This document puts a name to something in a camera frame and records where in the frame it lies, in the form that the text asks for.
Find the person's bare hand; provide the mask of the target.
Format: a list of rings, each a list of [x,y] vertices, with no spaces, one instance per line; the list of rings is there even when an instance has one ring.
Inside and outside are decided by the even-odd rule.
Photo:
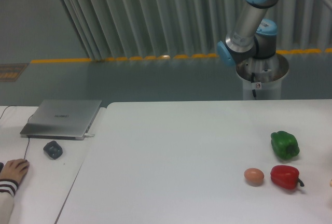
[[[30,163],[26,159],[7,161],[1,170],[1,180],[12,180],[20,185],[27,172],[29,171],[29,166]]]

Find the white striped sleeve forearm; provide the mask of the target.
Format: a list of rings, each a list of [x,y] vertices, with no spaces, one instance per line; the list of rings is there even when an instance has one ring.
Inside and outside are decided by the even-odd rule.
[[[10,221],[14,206],[14,197],[19,184],[12,179],[1,179],[1,223]]]

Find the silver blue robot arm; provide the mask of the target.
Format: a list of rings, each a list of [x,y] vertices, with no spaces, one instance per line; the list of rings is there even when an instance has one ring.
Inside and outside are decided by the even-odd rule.
[[[255,35],[267,10],[277,2],[278,0],[245,0],[233,30],[226,35],[224,42],[217,44],[217,53],[226,65],[234,66],[257,56],[260,48]],[[331,0],[323,2],[331,8]]]

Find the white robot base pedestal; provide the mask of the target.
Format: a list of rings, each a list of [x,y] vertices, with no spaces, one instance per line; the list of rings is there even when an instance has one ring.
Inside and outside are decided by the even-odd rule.
[[[282,80],[288,71],[288,60],[277,53],[268,59],[249,58],[239,63],[236,72],[242,81],[243,99],[281,99]]]

